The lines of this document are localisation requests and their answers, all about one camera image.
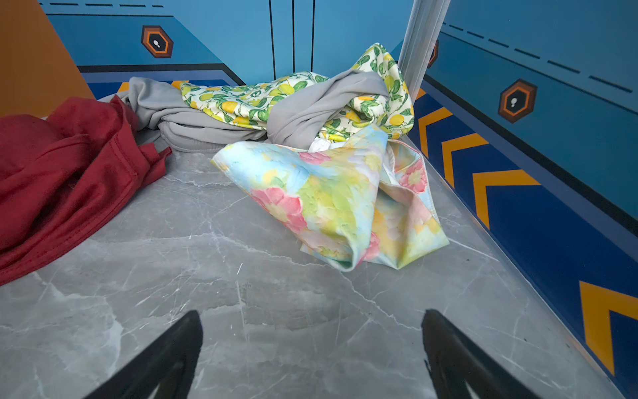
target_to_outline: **dashed line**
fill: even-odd
[[[463,28],[455,26],[455,25],[448,24],[446,22],[444,22],[443,25],[448,25],[449,27],[457,29],[458,31],[461,31],[461,32],[464,31]],[[474,33],[474,32],[471,32],[471,31],[466,31],[466,32],[468,34],[471,34],[472,36],[477,37],[477,38],[485,39],[485,36],[482,36],[481,34]],[[491,43],[496,44],[496,45],[505,47],[506,49],[509,49],[509,47],[510,47],[509,45],[507,45],[505,43],[502,43],[502,42],[500,42],[498,40],[494,40],[494,39],[490,39],[490,38],[488,38],[487,40],[489,42],[491,42]],[[532,58],[535,58],[535,59],[540,59],[540,56],[537,56],[536,54],[532,54],[531,52],[528,52],[528,51],[525,51],[525,50],[521,50],[521,49],[515,48],[514,51],[519,52],[521,54],[525,54],[528,57],[532,57]],[[553,65],[553,66],[557,66],[558,68],[562,68],[562,69],[564,69],[566,71],[570,71],[570,72],[574,72],[574,73],[580,73],[581,72],[581,71],[577,70],[576,68],[572,68],[571,66],[567,66],[567,65],[564,65],[564,64],[561,64],[561,63],[557,63],[556,61],[552,61],[550,59],[547,60],[547,63],[550,64],[550,65]],[[605,80],[603,78],[599,78],[597,76],[590,75],[589,79],[596,80],[599,83],[606,84],[607,86],[611,86],[611,87],[616,88],[618,90],[622,90],[622,91],[624,91],[626,93],[633,93],[634,92],[633,89],[630,89],[630,88],[625,87],[625,86],[621,86],[621,85],[619,85],[617,83],[610,82],[608,80]]]

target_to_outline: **lemon print fabric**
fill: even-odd
[[[338,110],[317,133],[331,142],[344,142],[371,125],[378,125],[388,138],[398,139],[414,125],[414,109],[399,67],[379,43],[366,50],[352,67],[376,72],[389,96],[379,94],[353,98]],[[205,87],[183,82],[182,97],[189,107],[200,109],[218,121],[257,130],[266,130],[270,111],[278,102],[327,77],[313,72],[297,72],[273,82],[250,86]]]

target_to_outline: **marble floor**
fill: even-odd
[[[82,398],[191,309],[204,346],[190,398],[435,398],[428,308],[542,398],[620,398],[433,170],[451,244],[340,273],[209,158],[175,153],[93,237],[0,287],[1,398]]]

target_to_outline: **pink flower pattern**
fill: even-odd
[[[399,180],[399,184],[415,193],[424,193],[427,188],[425,163],[415,162],[406,170],[405,175]]]
[[[292,197],[279,187],[265,190],[251,190],[252,198],[268,213],[295,233],[308,227],[302,215],[303,207],[299,197]]]
[[[323,153],[299,153],[299,158],[311,165],[321,165],[328,162],[331,158]]]
[[[370,261],[379,256],[379,242],[379,237],[375,234],[375,232],[372,232],[372,235],[370,235],[370,246],[363,255],[363,260]]]

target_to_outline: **gray fabric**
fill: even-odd
[[[322,83],[284,98],[268,117],[268,142],[308,149],[319,129],[355,97],[364,94],[388,96],[376,72],[347,70]]]
[[[308,149],[319,129],[350,100],[364,94],[388,96],[376,72],[347,70],[332,79],[308,86],[286,97],[272,109],[267,142]],[[256,140],[265,130],[241,128],[220,122],[184,103],[180,91],[168,83],[133,77],[129,90],[117,96],[140,118],[140,128],[158,129],[178,151],[215,153],[224,144]],[[110,101],[107,96],[100,101]]]
[[[176,150],[185,152],[216,152],[223,145],[255,140],[265,135],[263,130],[245,129],[219,122],[184,103],[178,89],[153,79],[133,77],[128,91],[117,96],[138,116],[140,128],[160,130],[162,137]],[[100,101],[108,102],[113,96]]]

